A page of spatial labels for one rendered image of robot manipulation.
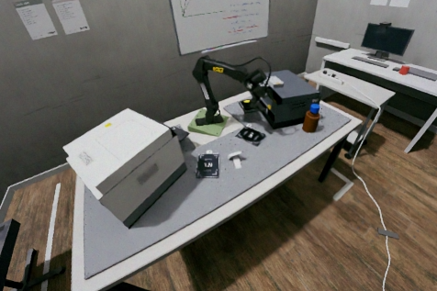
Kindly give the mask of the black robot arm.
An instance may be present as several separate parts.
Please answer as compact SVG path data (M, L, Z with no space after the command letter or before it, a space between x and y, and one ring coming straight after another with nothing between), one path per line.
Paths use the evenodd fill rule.
M208 70L226 74L232 79L240 81L240 83L243 83L245 81L243 85L248 91L251 91L253 89L249 93L254 99L258 99L259 96L265 99L268 96L268 91L264 89L264 86L259 85L261 82L266 80L266 75L260 68L256 69L251 73L248 73L247 69L242 66L232 66L223 62L217 62L210 59L200 59L197 62L194 70L192 71L192 74L201 87L203 96L205 97L207 111L205 114L205 118L195 119L197 126L216 124L224 121L222 116L214 116L219 110L219 102L216 101L212 93L207 76ZM254 88L255 86L256 88Z

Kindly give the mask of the brown bottle with blue cap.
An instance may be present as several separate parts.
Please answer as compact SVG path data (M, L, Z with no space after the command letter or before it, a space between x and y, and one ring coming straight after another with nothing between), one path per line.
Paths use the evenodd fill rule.
M306 113L302 129L307 133L314 133L319 123L319 109L320 106L312 104L310 110ZM316 114L317 113L317 114Z

